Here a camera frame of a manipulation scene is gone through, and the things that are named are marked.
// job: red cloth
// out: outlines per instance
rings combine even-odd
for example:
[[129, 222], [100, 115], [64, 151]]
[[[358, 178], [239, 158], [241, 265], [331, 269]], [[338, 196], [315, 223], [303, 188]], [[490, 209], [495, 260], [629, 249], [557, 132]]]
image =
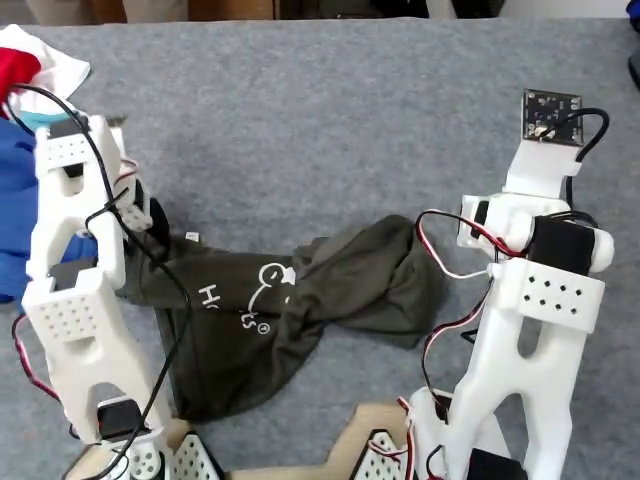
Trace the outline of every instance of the red cloth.
[[[0, 103], [9, 96], [9, 87], [14, 83], [31, 83], [40, 71], [40, 62], [30, 53], [0, 47]], [[0, 117], [6, 118], [0, 108]]]

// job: circuit board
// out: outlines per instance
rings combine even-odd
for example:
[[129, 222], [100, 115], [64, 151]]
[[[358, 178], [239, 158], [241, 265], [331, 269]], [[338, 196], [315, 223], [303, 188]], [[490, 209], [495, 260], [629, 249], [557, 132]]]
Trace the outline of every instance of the circuit board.
[[552, 134], [540, 134], [574, 110], [582, 108], [582, 97], [566, 93], [525, 90], [522, 99], [522, 138], [573, 147], [583, 146], [582, 117], [559, 125]]

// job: cable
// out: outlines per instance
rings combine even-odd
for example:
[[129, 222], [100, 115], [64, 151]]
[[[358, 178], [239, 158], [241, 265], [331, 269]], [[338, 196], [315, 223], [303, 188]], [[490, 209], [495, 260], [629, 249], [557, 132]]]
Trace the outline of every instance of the cable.
[[35, 132], [33, 130], [31, 130], [26, 123], [24, 123], [20, 117], [18, 115], [16, 115], [16, 112], [13, 111], [13, 107], [11, 106], [11, 101], [7, 98], [7, 100], [4, 102], [4, 104], [7, 107], [7, 112], [9, 112], [9, 116], [11, 117], [11, 119], [16, 122], [16, 124], [22, 128], [25, 132], [27, 132], [29, 135], [35, 135]]
[[93, 151], [96, 157], [96, 161], [98, 162], [98, 166], [100, 168], [100, 173], [102, 176], [102, 181], [104, 184], [105, 191], [107, 192], [108, 201], [105, 204], [104, 208], [100, 209], [98, 212], [95, 212], [94, 214], [90, 215], [87, 218], [87, 220], [85, 221], [85, 226], [87, 227], [87, 231], [91, 233], [89, 230], [89, 222], [91, 220], [95, 219], [99, 215], [102, 215], [103, 213], [106, 213], [106, 212], [110, 212], [111, 214], [113, 214], [118, 224], [122, 228], [122, 231], [128, 236], [128, 239], [131, 242], [133, 242], [136, 245], [136, 247], [138, 247], [138, 249], [143, 253], [143, 255], [146, 256], [151, 261], [151, 264], [153, 267], [160, 269], [169, 278], [169, 280], [175, 284], [176, 288], [180, 291], [180, 294], [183, 296], [183, 299], [184, 299], [185, 320], [180, 330], [178, 331], [176, 339], [173, 345], [171, 346], [169, 353], [165, 357], [165, 361], [162, 365], [162, 368], [160, 369], [160, 373], [158, 374], [156, 383], [154, 384], [153, 389], [151, 390], [151, 395], [149, 396], [149, 400], [147, 401], [147, 404], [141, 413], [140, 422], [138, 423], [136, 428], [134, 428], [134, 430], [131, 432], [131, 434], [129, 435], [129, 439], [126, 441], [124, 446], [120, 449], [115, 459], [98, 474], [83, 479], [83, 480], [101, 480], [105, 478], [107, 475], [109, 475], [111, 471], [113, 471], [113, 469], [118, 464], [118, 462], [122, 459], [122, 457], [126, 455], [127, 450], [131, 447], [136, 437], [140, 434], [142, 429], [145, 428], [147, 416], [149, 415], [149, 412], [153, 407], [153, 403], [155, 402], [160, 392], [160, 389], [162, 388], [162, 383], [164, 382], [164, 379], [167, 376], [169, 368], [171, 367], [171, 364], [178, 353], [178, 348], [180, 347], [180, 344], [191, 323], [191, 319], [193, 318], [193, 315], [192, 315], [193, 306], [191, 303], [191, 297], [189, 296], [189, 292], [187, 291], [186, 287], [182, 284], [182, 282], [178, 279], [178, 277], [173, 273], [173, 271], [169, 267], [167, 267], [164, 263], [162, 263], [143, 244], [143, 242], [136, 236], [136, 234], [124, 223], [122, 216], [120, 215], [120, 213], [115, 207], [115, 203], [118, 201], [119, 198], [121, 198], [121, 195], [125, 193], [126, 189], [123, 192], [121, 192], [121, 194], [119, 194], [118, 197], [113, 196], [113, 190], [111, 188], [111, 184], [109, 183], [109, 177], [107, 175], [107, 170], [104, 164], [104, 160], [100, 155], [100, 151], [96, 147], [93, 139], [91, 138], [91, 135], [89, 135], [89, 132], [87, 131], [85, 126], [82, 124], [82, 121], [80, 120], [79, 116], [75, 112], [73, 112], [69, 107], [67, 107], [67, 105], [61, 99], [56, 97], [53, 93], [49, 92], [48, 90], [45, 90], [39, 87], [34, 87], [32, 85], [23, 84], [23, 83], [13, 84], [10, 88], [21, 88], [24, 90], [34, 91], [40, 95], [47, 97], [48, 99], [56, 103], [60, 108], [62, 108], [62, 110], [67, 115], [69, 115], [73, 119], [74, 123], [78, 127], [79, 132], [84, 135], [85, 139], [87, 140], [87, 143], [91, 147], [91, 150]]
[[[112, 449], [111, 449], [111, 451], [112, 451], [113, 453], [115, 453], [116, 455], [120, 453], [120, 452], [118, 452], [118, 450], [116, 450], [115, 448], [112, 448]], [[123, 476], [125, 473], [127, 473], [127, 470], [129, 470], [129, 463], [130, 463], [131, 461], [129, 460], [129, 457], [126, 457], [126, 456], [125, 456], [124, 458], [125, 458], [125, 460], [127, 461], [127, 464], [126, 464], [126, 465], [124, 466], [124, 468], [122, 469], [122, 473], [121, 473], [120, 475], [118, 475], [116, 478], [114, 478], [113, 480], [120, 480], [120, 479], [122, 478], [122, 476]], [[115, 465], [113, 466], [113, 468], [115, 468], [115, 467], [120, 463], [120, 460], [122, 460], [122, 457], [120, 457], [120, 459], [119, 459], [117, 462], [115, 462]]]
[[557, 218], [560, 220], [570, 220], [570, 221], [579, 221], [586, 223], [592, 228], [600, 228], [598, 222], [596, 222], [595, 218], [586, 212], [581, 212], [579, 210], [567, 210], [564, 212], [551, 213], [547, 215], [548, 218]]
[[440, 270], [442, 270], [442, 272], [448, 277], [451, 277], [455, 280], [466, 280], [469, 278], [480, 277], [487, 274], [486, 270], [480, 270], [477, 272], [467, 273], [467, 274], [453, 273], [445, 266], [444, 262], [440, 258], [440, 255], [438, 255], [438, 253], [436, 252], [436, 249], [434, 248], [433, 244], [429, 241], [429, 238], [427, 237], [426, 233], [424, 232], [424, 229], [422, 228], [422, 221], [416, 222], [416, 232], [424, 248], [427, 250], [427, 252], [429, 252], [429, 254], [436, 261], [436, 263], [440, 267]]
[[[471, 220], [469, 220], [468, 218], [464, 218], [460, 215], [455, 215], [453, 213], [449, 213], [449, 212], [445, 212], [443, 210], [438, 210], [437, 208], [430, 208], [429, 210], [425, 210], [424, 212], [422, 212], [420, 215], [418, 215], [418, 219], [416, 220], [415, 223], [415, 228], [416, 231], [418, 233], [418, 235], [420, 236], [420, 240], [422, 242], [422, 235], [420, 234], [421, 231], [421, 223], [422, 223], [422, 219], [426, 216], [426, 215], [440, 215], [443, 217], [448, 217], [448, 218], [453, 218], [455, 220], [458, 220], [459, 222], [462, 222], [466, 225], [468, 225], [469, 227], [471, 227], [474, 230], [477, 230], [479, 232], [479, 234], [481, 236], [483, 236], [484, 238], [486, 238], [489, 243], [491, 243], [495, 248], [497, 248], [500, 253], [504, 253], [505, 255], [508, 255], [509, 257], [521, 257], [523, 256], [522, 252], [518, 252], [516, 250], [512, 250], [511, 248], [509, 248], [509, 246], [505, 243], [505, 241], [500, 238], [500, 237], [496, 237], [494, 235], [492, 235], [491, 233], [489, 233], [489, 231], [484, 227], [484, 225], [481, 225], [479, 223], [473, 222]], [[424, 242], [422, 242], [424, 247], [429, 251], [429, 253], [432, 253], [433, 251], [433, 246], [431, 245], [431, 243], [428, 243], [427, 245], [425, 245]]]
[[478, 302], [474, 305], [474, 307], [471, 309], [471, 311], [468, 314], [466, 314], [460, 320], [456, 320], [455, 322], [443, 323], [442, 325], [438, 325], [436, 328], [433, 329], [433, 331], [427, 336], [427, 338], [424, 341], [424, 344], [422, 347], [422, 374], [424, 375], [425, 383], [434, 401], [438, 405], [440, 405], [444, 410], [445, 423], [448, 422], [447, 408], [444, 405], [442, 405], [442, 403], [440, 402], [440, 399], [438, 398], [435, 391], [433, 390], [433, 386], [431, 385], [431, 380], [429, 379], [429, 374], [427, 373], [426, 362], [427, 362], [427, 355], [429, 354], [429, 349], [431, 348], [433, 343], [436, 341], [436, 339], [440, 335], [442, 335], [444, 332], [468, 325], [480, 314], [480, 312], [482, 311], [482, 308], [484, 307], [484, 303], [487, 300], [489, 292], [491, 291], [492, 284], [493, 284], [493, 280], [490, 280], [484, 294], [482, 295], [482, 297], [480, 297], [480, 300], [478, 300]]
[[58, 394], [48, 385], [46, 385], [42, 380], [36, 377], [33, 372], [33, 368], [31, 368], [31, 363], [29, 362], [29, 355], [27, 354], [27, 349], [25, 348], [22, 340], [18, 336], [18, 327], [22, 323], [23, 320], [27, 318], [26, 315], [20, 315], [13, 321], [11, 325], [11, 338], [13, 339], [13, 344], [16, 347], [16, 351], [18, 352], [18, 356], [20, 357], [20, 364], [22, 365], [22, 369], [24, 370], [25, 375], [29, 379], [29, 382], [36, 388], [42, 390], [44, 393], [53, 398], [56, 402], [60, 402], [60, 397]]
[[[493, 256], [493, 261], [494, 261], [495, 263], [498, 263], [498, 262], [500, 261], [500, 254], [498, 253], [498, 249], [497, 249], [497, 248], [495, 249], [495, 254], [494, 254], [494, 256]], [[469, 342], [471, 345], [475, 345], [475, 343], [476, 343], [476, 339], [475, 339], [475, 337], [476, 337], [477, 335], [478, 335], [478, 329], [477, 329], [477, 328], [474, 328], [474, 329], [472, 329], [472, 330], [467, 330], [466, 332], [462, 332], [462, 333], [460, 334], [460, 337], [461, 337], [463, 340], [465, 340], [465, 341]]]
[[433, 460], [433, 457], [435, 457], [440, 450], [442, 450], [442, 445], [438, 445], [427, 457], [426, 466], [427, 466], [427, 475], [429, 476], [428, 480], [442, 480], [441, 477], [434, 475], [433, 472], [431, 471], [431, 460]]
[[471, 345], [475, 345], [475, 343], [476, 343], [475, 336], [476, 335], [478, 335], [478, 329], [474, 328], [473, 330], [467, 330], [466, 332], [462, 332], [460, 334], [460, 337], [462, 337], [463, 340], [469, 342]]
[[[564, 125], [568, 121], [570, 121], [570, 120], [572, 120], [574, 118], [585, 117], [587, 115], [596, 115], [596, 116], [600, 117], [602, 119], [602, 124], [600, 125], [600, 129], [596, 132], [596, 134], [593, 136], [593, 138], [591, 138], [591, 140], [589, 140], [587, 142], [587, 144], [584, 147], [582, 147], [580, 152], [578, 152], [578, 156], [576, 157], [576, 162], [577, 163], [582, 163], [582, 161], [585, 159], [587, 154], [591, 150], [593, 150], [594, 147], [598, 143], [600, 143], [600, 140], [602, 140], [602, 137], [605, 136], [605, 134], [607, 133], [607, 130], [609, 129], [609, 124], [611, 123], [610, 122], [610, 117], [609, 117], [609, 114], [605, 110], [602, 110], [601, 108], [579, 108], [578, 110], [574, 110], [573, 112], [568, 114], [566, 117], [558, 120], [553, 125], [551, 125], [549, 128], [547, 128], [545, 131], [543, 131], [540, 134], [540, 140], [542, 140], [544, 137], [549, 135], [549, 133], [551, 133], [552, 131], [556, 130], [559, 126]], [[565, 179], [564, 190], [565, 190], [565, 197], [566, 197], [567, 203], [569, 204], [569, 208], [571, 208], [571, 210], [573, 210], [573, 207], [574, 207], [574, 203], [573, 203], [573, 177], [567, 177]]]
[[123, 188], [122, 191], [118, 195], [116, 195], [112, 201], [107, 202], [105, 204], [105, 206], [102, 207], [100, 210], [98, 210], [97, 212], [93, 212], [91, 215], [89, 215], [86, 218], [86, 220], [84, 221], [85, 230], [87, 232], [89, 232], [89, 222], [91, 220], [94, 220], [95, 218], [99, 217], [103, 213], [111, 212], [111, 213], [114, 214], [114, 216], [116, 216], [116, 220], [117, 220], [117, 218], [118, 218], [118, 216], [120, 214], [118, 213], [118, 210], [116, 208], [114, 208], [114, 207], [118, 203], [118, 200], [120, 200], [122, 197], [124, 197], [127, 194], [128, 191], [129, 191], [129, 187]]

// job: black cable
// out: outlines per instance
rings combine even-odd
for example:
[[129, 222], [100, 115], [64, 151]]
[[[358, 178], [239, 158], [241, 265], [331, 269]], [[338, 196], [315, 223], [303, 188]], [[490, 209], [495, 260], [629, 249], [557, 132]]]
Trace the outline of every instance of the black cable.
[[100, 215], [102, 215], [103, 213], [107, 213], [107, 212], [111, 212], [117, 213], [117, 208], [115, 208], [116, 204], [118, 203], [118, 200], [120, 200], [122, 197], [125, 196], [125, 194], [129, 191], [129, 187], [125, 187], [118, 195], [116, 195], [112, 201], [107, 202], [105, 204], [104, 207], [102, 207], [100, 210], [98, 210], [97, 212], [92, 213], [91, 215], [89, 215], [87, 217], [87, 219], [84, 221], [84, 228], [85, 230], [89, 231], [89, 222], [93, 219], [95, 219], [96, 217], [99, 217]]
[[[600, 125], [600, 129], [596, 132], [591, 140], [587, 142], [587, 144], [582, 147], [580, 152], [578, 152], [578, 156], [576, 157], [577, 163], [582, 163], [587, 154], [593, 150], [593, 148], [600, 143], [602, 137], [605, 136], [607, 130], [609, 129], [610, 117], [609, 114], [602, 110], [601, 108], [579, 108], [578, 110], [574, 110], [566, 117], [561, 118], [557, 122], [554, 122], [549, 128], [547, 128], [544, 132], [540, 134], [540, 138], [543, 139], [553, 130], [558, 128], [561, 125], [564, 125], [569, 120], [573, 120], [574, 118], [586, 117], [588, 115], [596, 115], [602, 119], [602, 124]], [[564, 191], [567, 203], [569, 204], [569, 208], [573, 210], [574, 202], [573, 202], [573, 177], [567, 177], [564, 182]]]
[[178, 277], [173, 273], [173, 271], [169, 267], [167, 267], [164, 263], [162, 263], [144, 245], [144, 243], [136, 236], [136, 234], [129, 227], [127, 227], [127, 225], [125, 224], [124, 220], [122, 219], [122, 216], [120, 215], [120, 213], [118, 212], [118, 210], [117, 210], [117, 208], [115, 206], [115, 203], [117, 202], [117, 200], [119, 198], [121, 198], [121, 196], [125, 192], [123, 191], [121, 194], [118, 195], [118, 197], [114, 197], [113, 196], [113, 191], [112, 191], [112, 188], [111, 188], [111, 184], [109, 182], [109, 177], [107, 175], [107, 170], [106, 170], [106, 167], [105, 167], [105, 164], [104, 164], [104, 159], [102, 158], [102, 155], [100, 155], [100, 151], [96, 147], [96, 144], [94, 143], [93, 139], [91, 138], [91, 135], [89, 135], [89, 131], [82, 124], [82, 121], [80, 120], [80, 117], [75, 112], [73, 112], [69, 107], [67, 107], [67, 105], [65, 105], [65, 103], [62, 100], [60, 100], [58, 97], [56, 97], [53, 93], [49, 92], [48, 90], [44, 90], [44, 89], [39, 88], [39, 87], [34, 87], [32, 85], [27, 85], [27, 84], [22, 84], [22, 83], [13, 84], [10, 88], [21, 88], [21, 89], [24, 89], [24, 90], [34, 91], [34, 92], [36, 92], [36, 93], [38, 93], [40, 95], [43, 95], [43, 96], [47, 97], [48, 99], [50, 99], [51, 101], [56, 103], [60, 108], [62, 108], [62, 110], [65, 113], [67, 113], [67, 115], [69, 115], [73, 119], [74, 123], [78, 127], [78, 130], [80, 131], [80, 133], [82, 133], [84, 135], [85, 139], [87, 140], [87, 143], [91, 146], [91, 150], [93, 151], [93, 153], [94, 153], [94, 155], [96, 157], [96, 161], [98, 162], [98, 166], [100, 168], [100, 173], [101, 173], [101, 176], [102, 176], [102, 181], [103, 181], [103, 184], [104, 184], [105, 191], [107, 192], [107, 200], [108, 201], [107, 201], [107, 203], [104, 205], [104, 207], [102, 209], [100, 209], [99, 211], [91, 214], [87, 218], [87, 220], [85, 221], [85, 227], [87, 227], [87, 231], [89, 231], [89, 233], [91, 233], [91, 231], [89, 229], [89, 222], [91, 220], [95, 219], [99, 215], [102, 215], [103, 213], [111, 212], [113, 214], [113, 216], [115, 217], [115, 219], [117, 220], [117, 222], [120, 225], [120, 227], [122, 228], [122, 231], [124, 233], [126, 233], [127, 236], [129, 237], [128, 239], [131, 242], [133, 242], [136, 245], [136, 247], [138, 247], [138, 249], [143, 253], [143, 255], [146, 256], [151, 261], [151, 264], [155, 268], [160, 269], [169, 278], [169, 280], [171, 280], [171, 282], [175, 284], [176, 288], [180, 291], [180, 294], [184, 298], [185, 321], [183, 322], [180, 330], [178, 331], [178, 335], [176, 336], [176, 339], [175, 339], [171, 349], [169, 350], [169, 353], [165, 357], [165, 360], [164, 360], [164, 363], [163, 363], [162, 368], [160, 370], [160, 373], [158, 374], [158, 377], [156, 379], [156, 383], [154, 384], [153, 389], [151, 390], [151, 395], [149, 396], [149, 400], [147, 401], [147, 405], [145, 406], [144, 410], [141, 413], [140, 422], [138, 423], [136, 428], [134, 428], [134, 430], [131, 432], [131, 434], [129, 435], [129, 439], [124, 444], [124, 446], [120, 449], [120, 451], [117, 453], [117, 455], [114, 458], [114, 460], [109, 465], [107, 465], [107, 467], [105, 467], [100, 473], [83, 479], [83, 480], [101, 480], [101, 479], [105, 478], [107, 475], [109, 475], [109, 473], [111, 473], [113, 471], [115, 466], [120, 462], [120, 460], [122, 460], [122, 457], [124, 457], [126, 455], [127, 450], [131, 447], [131, 445], [133, 445], [133, 442], [135, 441], [136, 437], [140, 434], [142, 429], [145, 428], [145, 426], [146, 426], [147, 416], [149, 415], [149, 412], [151, 411], [151, 408], [153, 408], [153, 404], [154, 404], [156, 398], [158, 397], [160, 389], [162, 388], [162, 383], [164, 382], [164, 379], [167, 376], [169, 368], [171, 367], [171, 364], [172, 364], [175, 356], [178, 353], [178, 348], [180, 347], [180, 344], [181, 344], [181, 342], [182, 342], [182, 340], [183, 340], [183, 338], [184, 338], [184, 336], [185, 336], [185, 334], [187, 332], [187, 329], [188, 329], [189, 324], [191, 322], [191, 319], [193, 317], [193, 315], [192, 315], [193, 306], [192, 306], [192, 303], [191, 303], [191, 297], [189, 296], [189, 292], [187, 291], [186, 287], [182, 284], [180, 279], [178, 279]]
[[473, 330], [467, 330], [466, 332], [462, 332], [460, 334], [460, 337], [469, 342], [471, 345], [475, 345], [476, 344], [476, 339], [475, 336], [478, 335], [478, 329], [474, 328]]
[[432, 478], [438, 478], [438, 477], [437, 477], [436, 475], [434, 475], [434, 474], [433, 474], [433, 472], [431, 471], [431, 460], [433, 460], [433, 457], [435, 457], [435, 456], [436, 456], [436, 454], [437, 454], [440, 450], [442, 450], [442, 445], [438, 445], [438, 446], [433, 450], [433, 452], [431, 452], [431, 453], [429, 454], [429, 456], [427, 457], [427, 462], [426, 462], [426, 463], [427, 463], [427, 475], [429, 476], [429, 479], [432, 479]]
[[596, 222], [595, 218], [592, 215], [581, 212], [579, 210], [567, 210], [564, 212], [556, 212], [550, 213], [547, 215], [548, 218], [557, 218], [560, 220], [573, 220], [578, 222], [583, 222], [589, 225], [592, 228], [600, 228], [598, 222]]
[[9, 99], [7, 99], [6, 102], [4, 102], [4, 104], [7, 106], [7, 111], [9, 112], [11, 119], [14, 122], [16, 122], [16, 124], [18, 124], [18, 126], [22, 128], [25, 132], [27, 132], [29, 135], [35, 135], [35, 132], [31, 130], [26, 123], [20, 120], [20, 117], [18, 117], [18, 115], [16, 115], [16, 112], [13, 111], [13, 107], [11, 106], [11, 102], [9, 101]]
[[[111, 449], [111, 451], [112, 451], [113, 453], [115, 453], [115, 454], [119, 454], [119, 453], [120, 453], [120, 452], [118, 452], [115, 448], [112, 448], [112, 449]], [[129, 463], [130, 463], [129, 457], [124, 457], [124, 458], [125, 458], [125, 460], [127, 460], [127, 464], [126, 464], [126, 465], [124, 466], [124, 468], [122, 469], [122, 473], [121, 473], [120, 475], [118, 475], [116, 478], [114, 478], [113, 480], [120, 480], [120, 479], [122, 478], [122, 476], [123, 476], [125, 473], [127, 473], [127, 470], [129, 470]], [[115, 466], [116, 466], [118, 463], [120, 463], [120, 460], [122, 460], [122, 457], [120, 457], [120, 459], [119, 459], [117, 462], [115, 462], [114, 468], [115, 468]]]
[[76, 433], [76, 429], [73, 428], [73, 423], [69, 424], [69, 435], [71, 435], [71, 437], [75, 438], [76, 440], [80, 440], [80, 437]]

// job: white cable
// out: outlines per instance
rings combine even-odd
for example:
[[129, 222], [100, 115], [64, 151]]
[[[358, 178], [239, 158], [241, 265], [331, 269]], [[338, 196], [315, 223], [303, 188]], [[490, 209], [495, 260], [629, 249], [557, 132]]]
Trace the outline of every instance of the white cable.
[[440, 258], [440, 255], [438, 255], [438, 253], [436, 252], [436, 249], [433, 247], [433, 245], [431, 244], [431, 242], [427, 238], [427, 235], [424, 233], [424, 230], [422, 229], [422, 222], [420, 222], [420, 224], [418, 225], [418, 232], [420, 233], [420, 240], [422, 241], [422, 244], [425, 246], [425, 248], [427, 249], [429, 254], [436, 261], [436, 263], [438, 264], [440, 269], [448, 277], [451, 277], [451, 278], [453, 278], [455, 280], [467, 280], [469, 278], [481, 277], [483, 275], [487, 275], [488, 274], [486, 269], [485, 270], [479, 270], [479, 271], [473, 272], [473, 273], [467, 273], [467, 274], [459, 274], [459, 273], [452, 272], [451, 270], [449, 270], [445, 266], [444, 262]]

